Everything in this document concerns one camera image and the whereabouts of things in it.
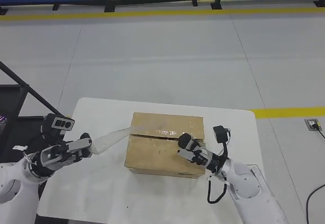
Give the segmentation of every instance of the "gray floor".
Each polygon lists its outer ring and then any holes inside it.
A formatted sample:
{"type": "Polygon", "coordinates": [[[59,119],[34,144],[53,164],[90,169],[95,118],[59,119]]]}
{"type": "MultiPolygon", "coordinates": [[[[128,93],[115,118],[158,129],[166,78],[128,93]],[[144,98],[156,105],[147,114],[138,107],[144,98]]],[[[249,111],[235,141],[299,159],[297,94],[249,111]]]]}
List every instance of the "gray floor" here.
{"type": "MultiPolygon", "coordinates": [[[[65,115],[81,97],[325,106],[325,15],[0,22],[0,59],[65,115]]],[[[31,97],[21,115],[46,113],[31,97]]],[[[289,223],[306,223],[307,196],[325,183],[325,141],[303,118],[257,125],[267,182],[289,223]]],[[[310,201],[310,223],[325,224],[325,189],[310,201]]]]}

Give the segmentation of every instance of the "cardboard box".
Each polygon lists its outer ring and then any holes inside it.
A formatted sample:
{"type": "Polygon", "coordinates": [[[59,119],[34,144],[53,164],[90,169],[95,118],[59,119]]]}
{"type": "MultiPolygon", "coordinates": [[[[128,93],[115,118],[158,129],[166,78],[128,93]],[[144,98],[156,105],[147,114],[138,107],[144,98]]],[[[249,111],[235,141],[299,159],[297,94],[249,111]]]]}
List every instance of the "cardboard box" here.
{"type": "Polygon", "coordinates": [[[203,118],[196,116],[134,113],[125,167],[138,174],[198,178],[205,169],[177,154],[183,133],[204,138],[203,118]]]}

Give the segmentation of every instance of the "metal pole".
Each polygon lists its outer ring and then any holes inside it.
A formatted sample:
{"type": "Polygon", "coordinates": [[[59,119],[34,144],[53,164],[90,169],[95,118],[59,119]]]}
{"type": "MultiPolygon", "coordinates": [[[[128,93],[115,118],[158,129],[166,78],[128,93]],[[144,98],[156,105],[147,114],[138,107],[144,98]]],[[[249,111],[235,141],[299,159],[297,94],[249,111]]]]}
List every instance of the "metal pole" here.
{"type": "Polygon", "coordinates": [[[46,106],[49,110],[51,110],[54,114],[62,115],[56,108],[54,108],[50,103],[48,103],[41,95],[39,95],[35,90],[33,90],[25,81],[19,78],[12,70],[10,70],[5,64],[0,61],[0,70],[2,70],[5,74],[11,77],[14,81],[16,81],[22,87],[28,89],[28,92],[32,94],[37,100],[39,100],[44,106],[46,106]]]}

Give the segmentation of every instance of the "black metal frame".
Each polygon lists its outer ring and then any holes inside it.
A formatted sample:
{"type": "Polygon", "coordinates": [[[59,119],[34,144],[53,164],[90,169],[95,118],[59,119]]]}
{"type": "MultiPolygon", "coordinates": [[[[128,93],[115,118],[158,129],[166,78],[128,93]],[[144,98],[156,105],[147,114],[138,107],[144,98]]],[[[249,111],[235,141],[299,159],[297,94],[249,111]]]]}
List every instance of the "black metal frame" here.
{"type": "Polygon", "coordinates": [[[15,2],[15,3],[0,3],[0,15],[5,15],[7,9],[2,9],[2,6],[34,6],[34,5],[52,5],[53,11],[59,9],[60,5],[70,4],[78,6],[105,6],[104,12],[114,12],[115,6],[129,6],[135,4],[150,4],[150,3],[165,3],[165,2],[185,2],[186,0],[78,0],[78,1],[55,1],[55,2],[15,2]]]}
{"type": "Polygon", "coordinates": [[[0,61],[0,70],[16,81],[22,88],[27,89],[27,92],[32,94],[34,98],[39,100],[44,106],[51,110],[54,114],[62,115],[56,108],[48,103],[41,95],[39,95],[32,87],[30,87],[25,81],[23,81],[17,74],[10,70],[5,64],[0,61]]]}

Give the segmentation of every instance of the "box flap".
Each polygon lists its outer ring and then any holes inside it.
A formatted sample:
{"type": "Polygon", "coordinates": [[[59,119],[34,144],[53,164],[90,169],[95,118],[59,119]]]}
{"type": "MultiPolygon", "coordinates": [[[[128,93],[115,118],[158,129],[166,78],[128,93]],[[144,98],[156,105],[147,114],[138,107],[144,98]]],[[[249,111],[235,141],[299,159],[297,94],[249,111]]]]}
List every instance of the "box flap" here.
{"type": "Polygon", "coordinates": [[[136,129],[132,134],[141,136],[179,138],[188,133],[196,139],[204,139],[203,118],[169,114],[134,113],[131,122],[136,129]]]}

